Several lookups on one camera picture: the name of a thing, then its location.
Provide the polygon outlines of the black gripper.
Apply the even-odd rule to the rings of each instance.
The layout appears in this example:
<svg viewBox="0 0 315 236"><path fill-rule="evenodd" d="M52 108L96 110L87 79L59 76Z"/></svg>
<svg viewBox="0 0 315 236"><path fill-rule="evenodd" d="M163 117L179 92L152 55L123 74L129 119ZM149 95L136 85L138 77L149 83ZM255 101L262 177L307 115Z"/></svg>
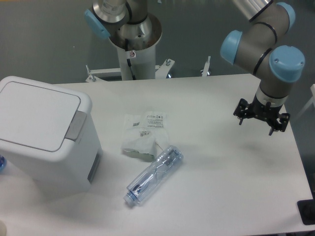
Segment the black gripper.
<svg viewBox="0 0 315 236"><path fill-rule="evenodd" d="M233 113L239 119L239 125L242 125L244 119L255 118L268 123L270 126L269 136L274 132L285 132L290 120L289 113L280 114L281 107L271 107L271 102L265 105L259 102L255 96L252 103L248 103L241 98Z"/></svg>

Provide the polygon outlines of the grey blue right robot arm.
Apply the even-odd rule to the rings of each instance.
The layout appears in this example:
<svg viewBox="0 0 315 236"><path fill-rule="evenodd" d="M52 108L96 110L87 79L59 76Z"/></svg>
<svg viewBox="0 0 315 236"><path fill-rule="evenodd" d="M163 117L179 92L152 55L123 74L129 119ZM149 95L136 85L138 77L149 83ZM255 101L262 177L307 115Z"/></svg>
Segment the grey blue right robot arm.
<svg viewBox="0 0 315 236"><path fill-rule="evenodd" d="M220 55L260 79L252 103L241 99L234 111L240 121L255 118L272 131L284 132L290 115L280 113L305 66L304 54L293 46L275 44L295 22L293 7L273 0L235 0L251 23L247 32L234 30L224 39Z"/></svg>

